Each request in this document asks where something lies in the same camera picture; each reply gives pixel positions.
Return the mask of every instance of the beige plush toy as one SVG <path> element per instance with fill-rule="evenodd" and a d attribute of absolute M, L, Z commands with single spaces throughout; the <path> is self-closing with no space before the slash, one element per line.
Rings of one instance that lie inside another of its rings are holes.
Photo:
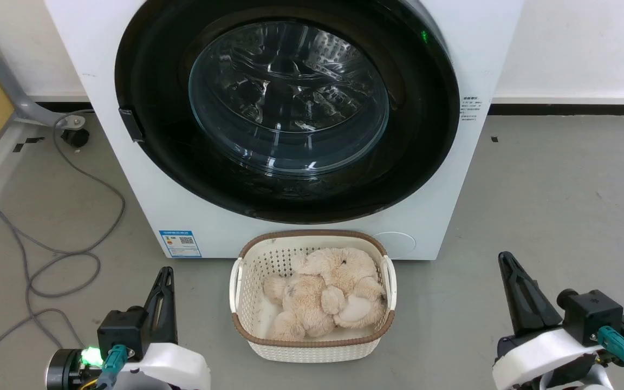
<path fill-rule="evenodd" d="M 289 279 L 269 276 L 264 293 L 282 304 L 268 337 L 299 341 L 323 336 L 336 325 L 364 328 L 379 321 L 386 310 L 384 288 L 374 261 L 355 248 L 320 249 L 292 259 Z"/>

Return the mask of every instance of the white wall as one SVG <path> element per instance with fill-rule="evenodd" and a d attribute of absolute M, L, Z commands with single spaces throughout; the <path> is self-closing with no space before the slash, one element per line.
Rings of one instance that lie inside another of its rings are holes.
<path fill-rule="evenodd" d="M 624 0 L 529 0 L 499 103 L 624 103 Z"/>
<path fill-rule="evenodd" d="M 0 51 L 35 99 L 87 99 L 43 0 L 0 0 Z M 624 103 L 624 0 L 528 0 L 496 103 Z"/>

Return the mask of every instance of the black baseboard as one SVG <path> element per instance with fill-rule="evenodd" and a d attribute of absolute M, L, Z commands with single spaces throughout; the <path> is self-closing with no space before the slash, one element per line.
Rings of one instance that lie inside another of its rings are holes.
<path fill-rule="evenodd" d="M 40 106 L 55 113 L 92 109 L 88 102 L 42 101 Z M 488 115 L 618 115 L 624 116 L 624 104 L 492 104 Z"/>

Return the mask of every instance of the front-loading washing machine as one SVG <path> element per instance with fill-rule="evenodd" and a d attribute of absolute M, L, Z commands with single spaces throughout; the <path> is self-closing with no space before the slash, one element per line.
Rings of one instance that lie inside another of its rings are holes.
<path fill-rule="evenodd" d="M 523 0 L 45 0 L 168 257 L 436 259 Z"/>

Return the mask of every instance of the gray cable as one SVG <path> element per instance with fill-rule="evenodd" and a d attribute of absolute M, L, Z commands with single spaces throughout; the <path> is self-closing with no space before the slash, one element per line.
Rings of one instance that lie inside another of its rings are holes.
<path fill-rule="evenodd" d="M 67 317 L 67 314 L 65 314 L 63 311 L 61 311 L 59 309 L 44 309 L 44 310 L 40 310 L 37 313 L 35 313 L 33 311 L 32 306 L 30 305 L 30 293 L 31 292 L 33 294 L 35 294 L 37 296 L 41 296 L 43 298 L 60 298 L 62 296 L 67 296 L 69 294 L 73 294 L 73 293 L 79 291 L 80 289 L 83 289 L 86 286 L 88 286 L 89 284 L 91 284 L 96 279 L 96 277 L 98 276 L 98 274 L 100 272 L 101 261 L 95 254 L 91 253 L 90 250 L 93 250 L 96 246 L 99 246 L 103 241 L 105 241 L 107 236 L 109 236 L 112 233 L 112 231 L 114 230 L 114 228 L 117 227 L 117 224 L 119 224 L 119 220 L 121 220 L 122 215 L 124 215 L 124 209 L 126 207 L 126 203 L 127 202 L 126 202 L 126 200 L 124 200 L 124 196 L 122 196 L 122 194 L 117 190 L 117 188 L 112 187 L 112 185 L 108 184 L 107 182 L 105 182 L 105 181 L 103 181 L 103 180 L 101 180 L 101 179 L 91 175 L 90 173 L 87 173 L 84 170 L 81 170 L 81 168 L 78 168 L 76 165 L 74 165 L 74 163 L 71 162 L 71 160 L 69 160 L 69 158 L 67 158 L 67 156 L 62 152 L 62 149 L 59 148 L 59 143 L 57 142 L 57 137 L 55 136 L 55 131 L 59 128 L 59 125 L 68 116 L 77 115 L 77 114 L 83 114 L 83 113 L 93 113 L 93 110 L 92 109 L 79 109 L 78 111 L 73 111 L 72 113 L 68 113 L 68 114 L 65 114 L 65 115 L 61 116 L 61 118 L 59 118 L 54 123 L 54 126 L 52 126 L 52 139 L 53 139 L 53 142 L 54 142 L 54 146 L 57 149 L 57 152 L 59 152 L 59 154 L 62 156 L 64 161 L 67 162 L 67 164 L 69 166 L 71 166 L 71 168 L 74 168 L 74 170 L 76 170 L 77 172 L 82 173 L 84 176 L 87 176 L 88 178 L 91 178 L 91 179 L 95 180 L 97 183 L 100 183 L 101 185 L 105 186 L 106 188 L 108 188 L 109 190 L 114 192 L 115 195 L 117 195 L 117 197 L 119 197 L 119 199 L 121 200 L 121 203 L 122 203 L 121 208 L 119 210 L 119 214 L 117 214 L 117 218 L 114 220 L 114 222 L 109 227 L 109 229 L 107 229 L 107 231 L 103 235 L 101 235 L 100 239 L 98 239 L 94 244 L 90 245 L 89 247 L 86 247 L 84 249 L 79 249 L 79 250 L 59 250 L 59 249 L 54 249 L 52 247 L 49 247 L 49 246 L 47 246 L 45 244 L 42 244 L 42 242 L 40 242 L 40 241 L 30 237 L 30 235 L 25 234 L 25 232 L 22 232 L 19 228 L 15 227 L 15 225 L 12 224 L 10 222 L 10 220 L 8 220 L 7 216 L 3 214 L 2 210 L 0 210 L 0 219 L 2 220 L 2 222 L 4 222 L 5 225 L 7 225 L 7 227 L 11 231 L 11 234 L 13 235 L 14 239 L 16 240 L 16 244 L 18 244 L 18 248 L 19 248 L 19 250 L 21 252 L 21 259 L 23 261 L 23 273 L 24 273 L 24 276 L 25 276 L 25 307 L 28 310 L 28 317 L 20 320 L 14 326 L 12 326 L 7 331 L 2 333 L 2 335 L 0 336 L 0 342 L 3 339 L 5 339 L 8 335 L 10 335 L 14 330 L 17 330 L 18 328 L 20 328 L 20 326 L 23 326 L 25 323 L 28 323 L 28 321 L 32 320 L 33 322 L 35 322 L 35 325 L 37 325 L 37 327 L 40 328 L 40 330 L 43 331 L 43 333 L 45 333 L 45 335 L 48 338 L 50 338 L 50 340 L 52 340 L 52 342 L 55 345 L 57 345 L 57 348 L 61 349 L 62 348 L 62 343 L 60 343 L 59 340 L 54 335 L 52 335 L 52 333 L 49 331 L 49 329 L 45 328 L 45 326 L 42 325 L 40 320 L 37 318 L 38 316 L 40 316 L 40 314 L 48 313 L 49 311 L 54 311 L 55 313 L 59 313 L 62 316 L 62 318 L 64 319 L 65 323 L 67 323 L 67 326 L 69 327 L 69 330 L 71 330 L 71 334 L 76 339 L 76 342 L 79 343 L 79 346 L 81 348 L 84 348 L 84 344 L 81 341 L 81 338 L 79 338 L 79 334 L 76 333 L 76 329 L 74 329 L 74 326 L 72 326 L 72 322 L 69 321 L 69 317 Z M 28 256 L 27 256 L 27 254 L 25 254 L 25 247 L 23 246 L 23 242 L 21 241 L 21 237 L 20 236 L 23 236 L 23 237 L 27 238 L 28 240 L 30 240 L 31 242 L 33 242 L 33 244 L 35 244 L 37 246 L 43 247 L 43 248 L 45 248 L 47 250 L 50 250 L 52 252 L 56 252 L 57 254 L 62 254 L 62 256 L 57 257 L 55 259 L 52 259 L 50 262 L 48 262 L 47 264 L 42 266 L 37 271 L 33 272 L 33 274 L 31 275 L 30 274 L 30 270 L 28 269 Z M 76 255 L 84 255 L 84 256 L 91 257 L 96 262 L 96 270 L 93 273 L 93 276 L 91 276 L 87 281 L 85 281 L 84 283 L 80 284 L 77 287 L 73 287 L 71 289 L 68 289 L 68 290 L 62 291 L 62 292 L 58 292 L 58 293 L 45 293 L 45 292 L 39 291 L 37 288 L 35 288 L 35 286 L 33 286 L 33 281 L 35 280 L 35 277 L 39 276 L 43 271 L 45 271 L 45 269 L 48 269 L 50 266 L 52 266 L 53 264 L 56 264 L 57 262 L 59 262 L 59 261 L 61 261 L 63 259 L 67 259 L 69 257 L 73 257 L 73 256 L 76 256 Z"/>

